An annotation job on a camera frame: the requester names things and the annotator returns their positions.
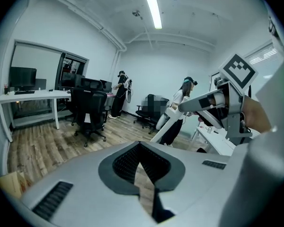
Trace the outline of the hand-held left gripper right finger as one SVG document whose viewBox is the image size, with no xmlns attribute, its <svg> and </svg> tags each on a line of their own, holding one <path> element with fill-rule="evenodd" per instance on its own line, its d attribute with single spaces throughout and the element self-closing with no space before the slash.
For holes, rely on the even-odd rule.
<svg viewBox="0 0 284 227">
<path fill-rule="evenodd" d="M 140 227 L 218 227 L 229 187 L 229 157 L 141 142 L 140 162 L 154 185 L 152 216 Z"/>
</svg>

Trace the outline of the white ceiling pipes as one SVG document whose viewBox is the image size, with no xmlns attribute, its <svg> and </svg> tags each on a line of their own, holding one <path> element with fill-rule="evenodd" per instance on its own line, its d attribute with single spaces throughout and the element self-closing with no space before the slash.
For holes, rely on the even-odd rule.
<svg viewBox="0 0 284 227">
<path fill-rule="evenodd" d="M 44 42 L 88 58 L 86 73 L 109 77 L 133 42 L 162 41 L 208 53 L 212 42 L 198 35 L 155 29 L 147 0 L 40 0 L 48 15 Z"/>
</svg>

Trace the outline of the long ceiling light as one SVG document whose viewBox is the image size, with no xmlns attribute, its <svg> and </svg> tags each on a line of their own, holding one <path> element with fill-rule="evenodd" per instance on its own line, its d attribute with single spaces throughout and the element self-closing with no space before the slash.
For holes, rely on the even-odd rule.
<svg viewBox="0 0 284 227">
<path fill-rule="evenodd" d="M 162 29 L 160 11 L 157 0 L 147 0 L 155 29 Z"/>
</svg>

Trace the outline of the white shell backpack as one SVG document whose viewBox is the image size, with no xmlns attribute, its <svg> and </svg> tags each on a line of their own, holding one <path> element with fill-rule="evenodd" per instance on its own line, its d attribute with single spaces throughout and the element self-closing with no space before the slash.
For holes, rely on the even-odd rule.
<svg viewBox="0 0 284 227">
<path fill-rule="evenodd" d="M 126 82 L 124 83 L 124 88 L 125 88 L 125 99 L 127 103 L 131 102 L 131 97 L 132 97 L 132 80 L 127 79 Z"/>
<path fill-rule="evenodd" d="M 156 124 L 156 129 L 160 130 L 168 120 L 169 120 L 169 116 L 167 114 L 163 113 L 160 116 L 160 118 L 159 118 L 159 120 Z"/>
</svg>

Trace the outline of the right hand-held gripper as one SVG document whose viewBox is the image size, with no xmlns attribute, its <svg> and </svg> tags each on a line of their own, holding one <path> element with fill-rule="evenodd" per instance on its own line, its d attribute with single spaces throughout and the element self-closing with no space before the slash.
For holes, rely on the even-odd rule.
<svg viewBox="0 0 284 227">
<path fill-rule="evenodd" d="M 252 133 L 246 126 L 243 107 L 245 93 L 251 95 L 251 84 L 257 75 L 256 69 L 235 53 L 219 67 L 219 76 L 214 80 L 217 90 L 183 101 L 178 110 L 195 112 L 207 126 L 224 128 L 226 138 L 236 146 L 248 143 Z"/>
</svg>

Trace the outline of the window with roller blind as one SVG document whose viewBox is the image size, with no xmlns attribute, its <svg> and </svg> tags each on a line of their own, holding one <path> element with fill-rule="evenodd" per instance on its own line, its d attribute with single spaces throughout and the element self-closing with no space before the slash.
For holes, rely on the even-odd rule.
<svg viewBox="0 0 284 227">
<path fill-rule="evenodd" d="M 83 75 L 86 62 L 74 54 L 17 42 L 10 67 L 35 68 L 36 79 L 46 79 L 46 90 L 67 90 L 75 87 L 76 80 Z M 12 88 L 16 91 L 35 90 L 35 87 Z"/>
</svg>

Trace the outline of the black mesh office chair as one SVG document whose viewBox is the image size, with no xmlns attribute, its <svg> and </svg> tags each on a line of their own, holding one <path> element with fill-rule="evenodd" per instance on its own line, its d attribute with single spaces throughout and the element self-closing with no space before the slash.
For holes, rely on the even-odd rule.
<svg viewBox="0 0 284 227">
<path fill-rule="evenodd" d="M 74 135 L 77 136 L 79 133 L 85 135 L 86 140 L 83 145 L 85 148 L 93 133 L 102 137 L 105 142 L 106 136 L 99 131 L 104 130 L 107 122 L 107 110 L 105 109 L 107 94 L 98 90 L 87 91 L 77 87 L 72 90 L 72 95 L 72 101 L 77 108 L 76 123 L 79 126 Z"/>
<path fill-rule="evenodd" d="M 148 94 L 140 105 L 137 105 L 138 110 L 135 112 L 137 118 L 133 123 L 140 122 L 143 129 L 147 126 L 151 126 L 151 117 L 154 115 L 154 98 L 154 94 Z"/>
<path fill-rule="evenodd" d="M 88 78 L 82 78 L 81 79 L 81 86 L 85 90 L 102 90 L 103 84 L 100 80 L 95 79 L 88 79 Z"/>
<path fill-rule="evenodd" d="M 152 134 L 155 129 L 156 125 L 160 119 L 160 117 L 164 114 L 166 110 L 166 106 L 169 102 L 169 99 L 163 98 L 159 95 L 156 95 L 154 97 L 153 103 L 151 103 L 149 109 L 151 110 L 150 112 L 150 131 L 148 134 Z"/>
</svg>

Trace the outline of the window with slatted blind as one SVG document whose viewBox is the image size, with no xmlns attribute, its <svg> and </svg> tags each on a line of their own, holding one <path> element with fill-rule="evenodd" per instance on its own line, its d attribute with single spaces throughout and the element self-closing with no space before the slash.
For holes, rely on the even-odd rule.
<svg viewBox="0 0 284 227">
<path fill-rule="evenodd" d="M 246 56 L 247 61 L 258 71 L 264 79 L 270 79 L 281 65 L 279 56 L 273 43 L 269 43 Z"/>
</svg>

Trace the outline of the white office desk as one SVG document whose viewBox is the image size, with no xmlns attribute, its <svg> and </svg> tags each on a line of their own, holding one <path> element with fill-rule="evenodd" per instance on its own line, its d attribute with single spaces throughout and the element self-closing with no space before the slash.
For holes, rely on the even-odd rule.
<svg viewBox="0 0 284 227">
<path fill-rule="evenodd" d="M 105 94 L 107 95 L 107 98 L 106 98 L 106 101 L 104 103 L 104 108 L 105 108 L 106 111 L 110 111 L 111 107 L 113 105 L 115 94 L 106 93 L 106 92 L 105 92 Z"/>
<path fill-rule="evenodd" d="M 6 137 L 8 141 L 11 143 L 12 136 L 11 131 L 9 129 L 9 126 L 6 123 L 6 119 L 3 112 L 3 104 L 6 103 L 12 103 L 12 102 L 24 102 L 24 101 L 32 101 L 32 100 L 43 100 L 43 99 L 50 99 L 52 100 L 53 106 L 52 106 L 52 112 L 53 112 L 53 119 L 55 120 L 56 128 L 59 129 L 59 121 L 58 121 L 58 110 L 57 110 L 57 100 L 58 99 L 70 99 L 71 95 L 70 93 L 67 93 L 66 91 L 60 91 L 60 90 L 35 90 L 32 94 L 16 94 L 16 93 L 9 93 L 6 95 L 0 96 L 0 119 L 1 123 L 4 129 L 4 132 L 6 134 Z"/>
</svg>

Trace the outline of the large cardboard box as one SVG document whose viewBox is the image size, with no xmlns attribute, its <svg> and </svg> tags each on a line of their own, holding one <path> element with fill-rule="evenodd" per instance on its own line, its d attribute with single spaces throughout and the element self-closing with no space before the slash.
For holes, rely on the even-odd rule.
<svg viewBox="0 0 284 227">
<path fill-rule="evenodd" d="M 20 199 L 23 193 L 33 184 L 31 178 L 21 171 L 15 171 L 0 177 L 0 188 L 17 199 Z"/>
</svg>

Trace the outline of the white curved desk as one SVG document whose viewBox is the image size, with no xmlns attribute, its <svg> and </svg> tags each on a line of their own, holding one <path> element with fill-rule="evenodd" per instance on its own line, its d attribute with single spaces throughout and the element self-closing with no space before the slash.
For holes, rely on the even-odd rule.
<svg viewBox="0 0 284 227">
<path fill-rule="evenodd" d="M 214 130 L 209 132 L 209 129 L 210 127 L 206 128 L 204 126 L 198 126 L 191 140 L 190 148 L 195 145 L 197 139 L 201 136 L 210 147 L 217 151 L 219 155 L 231 156 L 236 146 L 229 140 L 226 140 L 222 135 L 214 133 Z"/>
</svg>

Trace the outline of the person's right forearm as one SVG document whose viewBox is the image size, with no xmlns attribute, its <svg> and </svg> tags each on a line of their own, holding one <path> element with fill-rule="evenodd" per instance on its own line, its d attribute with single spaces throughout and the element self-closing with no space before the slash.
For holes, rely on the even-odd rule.
<svg viewBox="0 0 284 227">
<path fill-rule="evenodd" d="M 245 96 L 242 112 L 245 115 L 245 124 L 248 128 L 259 133 L 271 130 L 272 126 L 260 102 Z"/>
</svg>

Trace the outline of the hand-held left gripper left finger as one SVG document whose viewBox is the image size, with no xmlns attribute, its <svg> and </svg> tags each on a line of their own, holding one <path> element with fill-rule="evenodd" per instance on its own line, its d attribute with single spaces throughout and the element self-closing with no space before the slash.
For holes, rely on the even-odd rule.
<svg viewBox="0 0 284 227">
<path fill-rule="evenodd" d="M 154 227 L 134 184 L 139 142 L 75 157 L 24 193 L 33 220 L 50 227 Z"/>
</svg>

